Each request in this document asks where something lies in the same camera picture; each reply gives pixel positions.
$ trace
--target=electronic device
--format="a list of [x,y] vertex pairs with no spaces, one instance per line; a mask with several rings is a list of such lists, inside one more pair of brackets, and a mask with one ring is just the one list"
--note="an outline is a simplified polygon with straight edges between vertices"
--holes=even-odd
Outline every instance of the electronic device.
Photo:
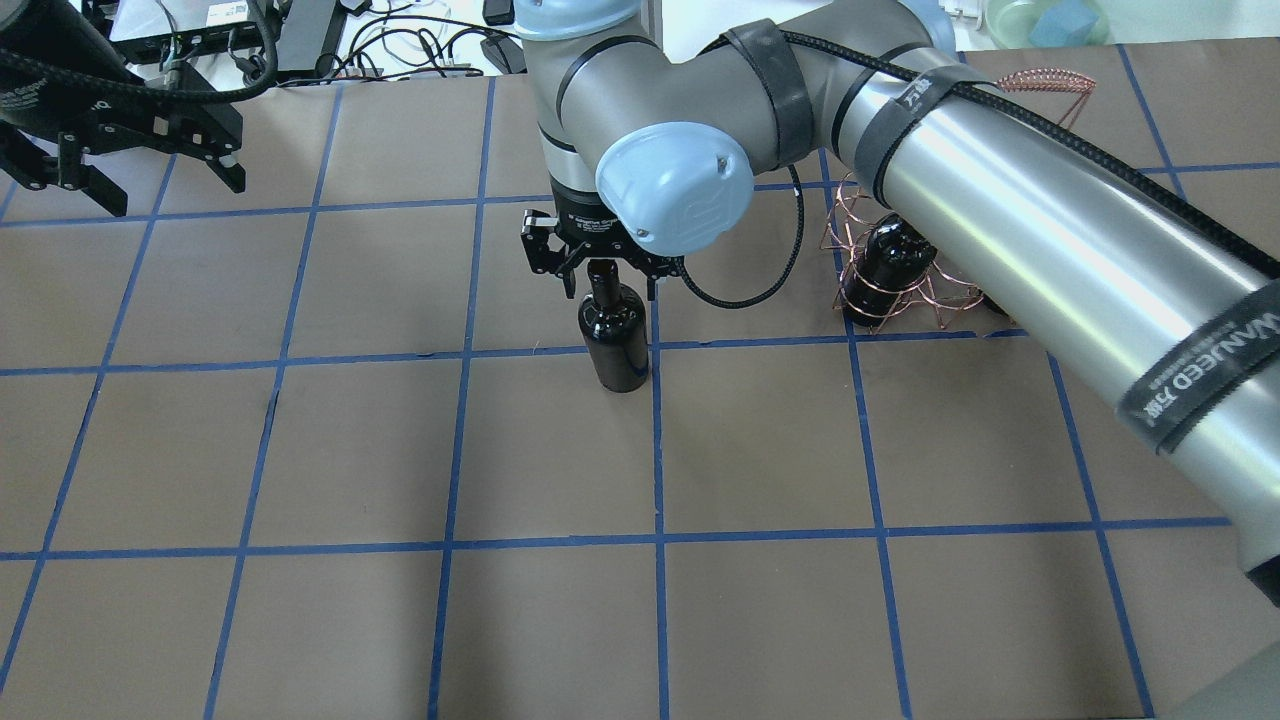
[[[183,55],[261,47],[262,38],[248,13],[251,1],[259,4],[278,35],[279,18],[270,0],[119,0],[109,40],[131,63],[159,63],[173,42],[168,10],[178,28]],[[294,4],[306,6],[310,3],[296,0]]]

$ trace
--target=copper wire frame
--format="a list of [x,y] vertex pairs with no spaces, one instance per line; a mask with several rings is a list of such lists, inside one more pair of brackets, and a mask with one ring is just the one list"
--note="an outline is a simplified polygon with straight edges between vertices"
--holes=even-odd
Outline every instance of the copper wire frame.
[[[883,293],[895,293],[893,291],[884,290],[872,281],[858,274],[858,264],[861,260],[863,252],[867,247],[867,238],[870,236],[872,229],[879,220],[868,222],[858,215],[858,202],[860,200],[870,200],[870,196],[863,192],[859,187],[854,190],[850,196],[850,176],[845,176],[840,186],[836,187],[836,200],[832,205],[831,214],[827,218],[827,231],[823,238],[823,250],[841,250],[849,254],[849,261],[845,263],[845,268],[840,272],[840,287],[836,291],[836,299],[833,302],[835,309],[841,309],[849,305],[849,297],[845,295],[845,287],[850,277],[854,282],[859,282],[872,290]],[[864,225],[867,229],[858,232],[854,225]],[[837,232],[836,228],[841,228],[844,232]],[[940,286],[942,282],[954,286],[955,291],[960,295],[940,295]],[[902,313],[906,313],[911,307],[919,305],[927,305],[933,310],[933,318],[937,322],[938,329],[945,331],[955,320],[955,318],[964,313],[965,310],[972,310],[982,304],[983,293],[977,284],[957,278],[938,265],[934,260],[928,272],[913,283],[910,287],[896,292],[897,297],[890,306],[888,311],[883,315],[870,315],[872,318],[878,318],[881,320],[888,320],[890,318],[896,318]],[[872,328],[872,334],[879,332],[884,325]]]
[[[1080,118],[1080,113],[1084,111],[1084,105],[1093,95],[1094,87],[1097,87],[1097,82],[1093,78],[1062,68],[1034,68],[1020,70],[1000,78],[996,85],[1006,92],[1075,94],[1078,97],[1074,102],[1071,102],[1070,108],[1068,108],[1066,113],[1057,122],[1057,124],[1068,129],[1070,129],[1071,126],[1075,124],[1075,120]],[[827,228],[822,243],[823,250],[841,250],[849,255],[845,268],[840,272],[840,287],[836,291],[836,299],[833,302],[835,309],[842,309],[850,305],[849,297],[845,295],[845,287],[847,284],[846,281],[849,281],[850,277],[852,277],[854,282],[859,282],[872,290],[883,293],[893,293],[893,291],[878,287],[872,281],[858,274],[858,264],[867,249],[867,238],[870,236],[876,224],[883,220],[884,215],[881,215],[874,220],[858,215],[858,202],[860,200],[870,200],[870,196],[863,192],[861,187],[856,187],[852,196],[850,196],[850,188],[855,187],[851,178],[851,174],[845,176],[845,178],[841,179],[840,184],[836,187],[836,200],[832,204],[831,213],[827,215]],[[861,225],[864,229],[856,231],[854,225]],[[940,286],[942,283],[951,286],[947,291],[952,292],[952,295],[938,295]],[[982,288],[972,282],[947,273],[942,269],[937,260],[929,265],[929,269],[918,282],[902,291],[896,292],[896,295],[897,297],[893,300],[893,304],[890,306],[887,313],[883,315],[869,315],[882,320],[872,328],[872,334],[878,333],[891,318],[896,318],[919,305],[931,307],[938,329],[945,331],[961,313],[973,310],[978,305],[982,305],[986,299]]]

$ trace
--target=cable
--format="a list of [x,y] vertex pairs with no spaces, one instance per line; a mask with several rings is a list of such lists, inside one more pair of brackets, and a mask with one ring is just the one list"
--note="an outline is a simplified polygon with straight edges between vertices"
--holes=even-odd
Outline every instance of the cable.
[[152,3],[159,5],[165,20],[169,22],[169,56],[160,61],[160,70],[164,72],[178,59],[178,20],[174,19],[173,13],[165,6],[164,0],[152,0]]
[[436,70],[461,73],[463,77],[481,77],[484,73],[480,68],[467,68],[460,65],[439,65],[430,68],[415,68],[412,70],[406,70],[403,73],[392,73],[380,77],[362,77],[362,76],[344,76],[344,77],[330,77],[330,78],[298,78],[282,82],[278,87],[307,87],[312,85],[332,85],[334,82],[394,82],[398,79],[404,79],[411,76],[417,76],[422,73],[434,73]]
[[[826,53],[827,55],[873,69],[902,82],[911,82],[919,74],[915,70],[910,70],[892,63],[886,63],[879,58],[859,53],[845,47],[844,45],[831,42],[829,40],[791,31],[783,31],[782,35],[786,37],[787,42],[791,42],[792,45],[800,45],[819,53]],[[723,38],[713,44],[716,47],[723,45],[727,45],[727,41]],[[1079,154],[1105,170],[1115,174],[1120,179],[1128,182],[1160,206],[1178,215],[1193,228],[1203,233],[1206,240],[1208,240],[1213,246],[1262,273],[1268,279],[1280,278],[1280,260],[1267,255],[1265,251],[1252,245],[1239,234],[1231,232],[1213,218],[1210,218],[1196,206],[1174,195],[1169,190],[1165,190],[1164,186],[1156,183],[1147,176],[1139,173],[1123,160],[1115,158],[1083,137],[1059,127],[1052,120],[1042,118],[1016,102],[992,95],[991,92],[979,90],[974,86],[959,85],[951,91],[951,94],[998,113],[1004,113],[1005,115],[1046,135],[1068,150]]]
[[745,307],[751,307],[753,305],[759,305],[760,302],[764,302],[765,300],[773,297],[773,295],[777,293],[780,290],[782,290],[782,286],[787,282],[787,278],[791,275],[791,270],[796,266],[796,258],[800,256],[800,246],[804,243],[804,191],[800,186],[800,176],[799,173],[796,173],[796,167],[787,165],[787,172],[791,174],[791,187],[795,190],[796,193],[796,241],[795,245],[791,246],[791,258],[787,258],[787,265],[786,268],[782,269],[782,277],[780,277],[778,282],[773,283],[769,287],[769,290],[765,290],[764,292],[756,295],[755,297],[749,297],[746,300],[737,300],[737,301],[721,300],[718,297],[713,297],[707,291],[698,287],[698,283],[694,282],[694,278],[690,277],[689,270],[685,268],[685,259],[676,258],[675,259],[676,270],[680,273],[680,279],[685,281],[685,287],[687,287],[690,292],[698,296],[699,300],[709,305],[714,305],[716,307],[722,307],[724,310],[742,310]]
[[189,102],[195,105],[223,105],[228,102],[239,102],[242,100],[257,97],[274,87],[275,72],[279,67],[275,54],[275,40],[271,37],[271,28],[266,24],[262,9],[259,8],[257,3],[253,0],[250,0],[246,4],[248,5],[250,17],[252,17],[253,24],[262,36],[262,60],[266,67],[262,72],[262,77],[260,77],[257,82],[241,90],[157,90],[143,85],[116,82],[100,78],[97,76],[69,70],[58,65],[50,65],[49,63],[28,58],[27,55],[19,55],[18,53],[3,47],[0,47],[0,68],[8,68],[10,70],[18,70],[31,76],[42,76],[50,82],[58,85],[87,90],[90,92],[101,92],[102,95],[110,97],[136,97],[159,102]]

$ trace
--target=green container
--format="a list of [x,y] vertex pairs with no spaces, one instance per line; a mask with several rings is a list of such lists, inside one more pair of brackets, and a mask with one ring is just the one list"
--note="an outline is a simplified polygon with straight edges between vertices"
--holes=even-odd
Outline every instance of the green container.
[[[1060,0],[987,0],[987,32],[998,47],[1011,50],[1015,47],[1032,47],[1029,40],[1032,28],[1039,22],[1046,10],[1056,5]],[[1084,40],[1085,45],[1102,45],[1111,33],[1111,23],[1107,14],[1094,0],[1084,0],[1084,5],[1098,14],[1098,24],[1093,26],[1093,32]]]

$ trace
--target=wine bottle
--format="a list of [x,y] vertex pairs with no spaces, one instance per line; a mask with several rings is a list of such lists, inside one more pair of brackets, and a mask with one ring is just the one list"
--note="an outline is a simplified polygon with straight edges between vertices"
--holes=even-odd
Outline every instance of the wine bottle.
[[858,273],[846,273],[845,316],[864,328],[884,323],[899,295],[924,277],[938,249],[906,220],[891,213],[867,238]]
[[618,281],[613,260],[591,260],[586,275],[591,293],[582,299],[577,324],[595,374],[605,388],[631,392],[649,377],[644,301]]

